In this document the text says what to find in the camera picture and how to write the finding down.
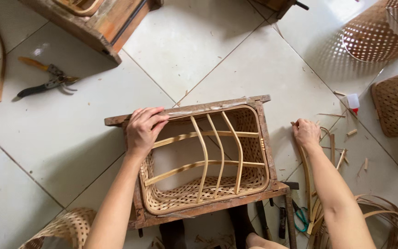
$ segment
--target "bamboo rib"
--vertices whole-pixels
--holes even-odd
[[[221,163],[222,163],[222,161],[220,161],[220,160],[208,160],[208,165],[219,165]],[[161,180],[163,180],[163,179],[165,179],[167,177],[170,177],[172,175],[175,175],[175,174],[177,174],[179,172],[186,171],[186,170],[192,169],[194,167],[203,166],[204,164],[205,164],[205,161],[199,161],[199,162],[195,162],[195,163],[186,164],[186,165],[184,165],[182,167],[179,167],[179,168],[175,168],[173,170],[170,170],[168,172],[165,172],[163,174],[157,175],[157,176],[155,176],[153,178],[150,178],[150,179],[144,181],[144,186],[148,186],[148,185],[157,183],[157,182],[159,182],[159,181],[161,181]],[[239,165],[239,162],[238,161],[225,160],[224,164],[227,164],[227,165]],[[265,164],[264,163],[243,162],[242,166],[243,167],[264,168]]]
[[[230,131],[217,131],[217,133],[219,136],[232,136],[233,135],[233,133],[231,133]],[[202,134],[202,136],[216,136],[214,131],[203,131],[203,132],[201,132],[201,134]],[[255,138],[259,137],[259,133],[236,132],[236,135],[239,137],[255,137]],[[198,133],[192,132],[192,133],[187,133],[187,134],[170,137],[170,138],[155,142],[153,145],[153,149],[163,146],[163,145],[171,144],[173,142],[184,140],[187,138],[196,137],[196,136],[198,136]]]
[[[198,197],[196,199],[196,203],[200,202],[200,196],[202,195],[202,189],[203,189],[203,184],[205,183],[205,178],[207,177],[207,169],[208,169],[208,152],[207,152],[207,147],[205,146],[205,142],[203,141],[202,133],[199,130],[198,124],[196,123],[196,119],[193,116],[190,116],[191,122],[193,123],[193,126],[195,127],[196,133],[198,134],[199,141],[202,145],[202,150],[203,150],[203,157],[204,157],[204,165],[203,165],[203,173],[202,173],[202,179],[200,181],[200,186],[199,186],[199,193]]]
[[[218,182],[216,183],[216,191],[214,192],[214,198],[216,199],[218,197],[218,189],[219,189],[219,183],[221,182],[221,178],[222,178],[222,172],[224,171],[225,154],[224,154],[224,148],[222,147],[221,139],[219,138],[219,135],[218,135],[218,131],[216,130],[216,127],[213,124],[213,120],[211,120],[211,117],[208,113],[207,113],[207,118],[208,118],[208,122],[210,122],[211,128],[213,129],[214,135],[216,136],[216,139],[218,140],[219,148],[221,150],[221,158],[222,158],[221,170],[219,172]]]
[[[239,194],[239,190],[240,190],[240,177],[242,175],[242,163],[244,162],[244,152],[242,150],[242,144],[240,144],[240,140],[237,137],[236,132],[234,131],[234,128],[231,125],[228,117],[226,116],[225,111],[222,111],[221,114],[222,114],[222,117],[224,118],[229,130],[233,134],[234,139],[236,140],[237,147],[239,149],[239,164],[237,166],[236,185],[235,185],[235,188],[234,188],[235,191],[236,191],[236,195],[238,195]]]

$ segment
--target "black sock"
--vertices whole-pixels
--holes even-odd
[[[184,222],[182,220],[160,224],[159,231],[166,249],[187,249]]]
[[[248,206],[242,205],[228,209],[234,228],[237,249],[246,249],[246,239],[250,233],[256,233],[248,217]]]

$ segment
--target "glue bottle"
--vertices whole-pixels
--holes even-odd
[[[359,110],[360,104],[359,104],[359,97],[357,96],[356,93],[349,94],[346,96],[348,99],[348,105],[350,109],[356,114],[357,116],[357,111]]]

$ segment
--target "person's left hand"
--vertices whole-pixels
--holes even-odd
[[[159,132],[168,123],[170,116],[155,115],[164,108],[147,107],[137,109],[131,115],[127,126],[127,153],[145,158],[153,147]]]

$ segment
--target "hand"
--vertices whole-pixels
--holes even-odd
[[[170,117],[168,115],[155,115],[163,109],[163,107],[147,107],[133,112],[127,126],[127,153],[142,158],[150,153],[154,141],[156,141],[159,132],[168,123]]]
[[[312,121],[299,118],[293,125],[293,133],[297,143],[304,148],[319,145],[320,126]]]

